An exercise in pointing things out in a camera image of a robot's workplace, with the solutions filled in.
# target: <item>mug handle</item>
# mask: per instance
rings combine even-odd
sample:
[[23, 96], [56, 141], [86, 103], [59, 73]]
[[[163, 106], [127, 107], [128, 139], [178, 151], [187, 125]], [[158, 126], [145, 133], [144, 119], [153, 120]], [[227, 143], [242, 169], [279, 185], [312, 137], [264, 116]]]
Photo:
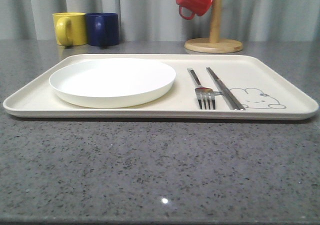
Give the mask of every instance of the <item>mug handle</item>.
[[194, 18], [194, 16], [195, 16], [195, 13], [194, 13], [194, 12], [192, 12], [191, 16], [184, 16], [184, 15], [182, 14], [182, 8], [183, 8], [183, 6], [180, 5], [180, 6], [179, 6], [179, 14], [180, 14], [181, 17], [183, 17], [183, 18], [186, 19], [186, 20], [191, 20], [191, 19]]
[[97, 16], [94, 20], [94, 31], [96, 40], [101, 46], [107, 44], [107, 32], [105, 27], [105, 20], [102, 16]]
[[69, 26], [71, 26], [71, 19], [67, 16], [59, 18], [55, 25], [56, 37], [63, 46], [71, 46], [73, 43], [72, 37], [69, 37], [67, 33]]

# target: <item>chopstick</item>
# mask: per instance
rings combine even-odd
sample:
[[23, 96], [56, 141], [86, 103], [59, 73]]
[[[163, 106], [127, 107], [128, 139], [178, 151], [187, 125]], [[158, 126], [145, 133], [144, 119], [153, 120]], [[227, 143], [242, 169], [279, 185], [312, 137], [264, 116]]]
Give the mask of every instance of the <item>chopstick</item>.
[[222, 93], [225, 102], [232, 110], [246, 110], [245, 107], [238, 101], [238, 99], [230, 92], [227, 86], [220, 80], [220, 78], [212, 71], [210, 67], [207, 67], [206, 70], [211, 75], [215, 85]]

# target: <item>gray curtain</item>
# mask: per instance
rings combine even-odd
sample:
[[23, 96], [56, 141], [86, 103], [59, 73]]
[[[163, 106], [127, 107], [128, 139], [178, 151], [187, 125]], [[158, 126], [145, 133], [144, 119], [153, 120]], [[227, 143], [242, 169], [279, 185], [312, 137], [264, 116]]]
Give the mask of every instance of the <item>gray curtain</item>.
[[[0, 0], [0, 39], [55, 38], [52, 13], [118, 13], [124, 41], [209, 36], [211, 12], [179, 16], [176, 0]], [[221, 37], [240, 41], [320, 39], [320, 0], [223, 0]]]

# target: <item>silver fork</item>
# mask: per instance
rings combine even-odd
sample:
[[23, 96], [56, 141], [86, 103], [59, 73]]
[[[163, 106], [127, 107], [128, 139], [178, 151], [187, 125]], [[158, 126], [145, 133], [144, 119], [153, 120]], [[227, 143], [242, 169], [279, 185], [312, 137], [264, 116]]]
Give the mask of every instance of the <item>silver fork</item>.
[[216, 109], [215, 92], [209, 87], [202, 86], [198, 76], [196, 75], [195, 71], [192, 68], [188, 68], [188, 71], [191, 74], [191, 77], [193, 78], [194, 82], [198, 86], [194, 91], [195, 91], [196, 99], [198, 100], [200, 109], [202, 110]]

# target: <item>gray countertop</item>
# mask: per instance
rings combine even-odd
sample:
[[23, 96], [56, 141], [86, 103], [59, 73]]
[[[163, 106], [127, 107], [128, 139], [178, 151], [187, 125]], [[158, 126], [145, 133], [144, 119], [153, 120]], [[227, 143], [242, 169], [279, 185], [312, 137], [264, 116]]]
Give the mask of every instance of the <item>gray countertop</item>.
[[[0, 41], [0, 101], [76, 54], [183, 42]], [[320, 42], [247, 42], [318, 103]], [[320, 224], [320, 119], [17, 118], [0, 109], [0, 223]]]

